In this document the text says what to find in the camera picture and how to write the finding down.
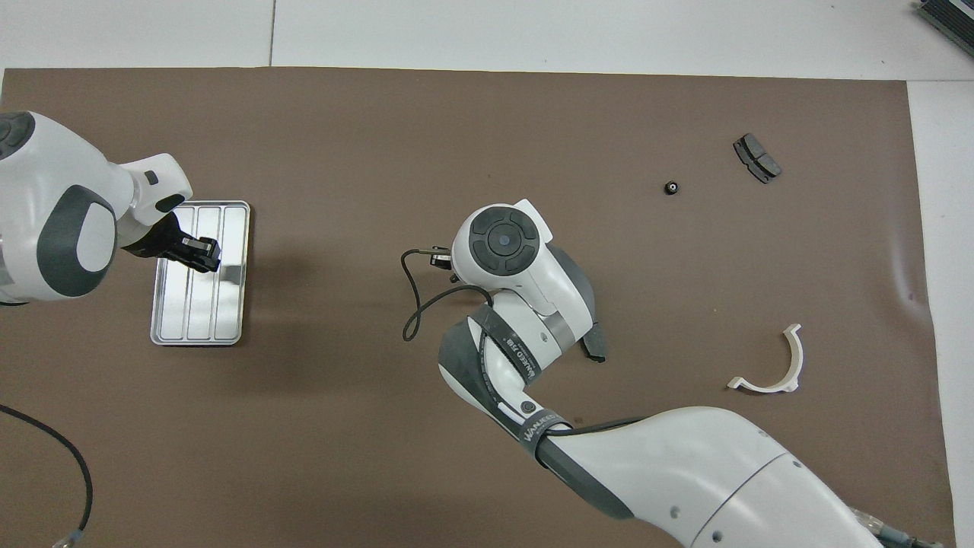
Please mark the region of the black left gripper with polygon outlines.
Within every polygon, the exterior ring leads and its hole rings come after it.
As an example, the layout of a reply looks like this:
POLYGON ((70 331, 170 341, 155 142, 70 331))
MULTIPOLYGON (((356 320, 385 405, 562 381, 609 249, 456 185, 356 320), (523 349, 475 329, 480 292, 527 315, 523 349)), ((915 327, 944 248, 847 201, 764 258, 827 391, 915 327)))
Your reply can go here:
POLYGON ((174 212, 168 212, 142 238, 122 249, 142 259, 157 257, 180 263, 187 263, 192 254, 192 269, 202 273, 216 272, 221 264, 221 253, 216 239, 190 237, 182 231, 174 212))

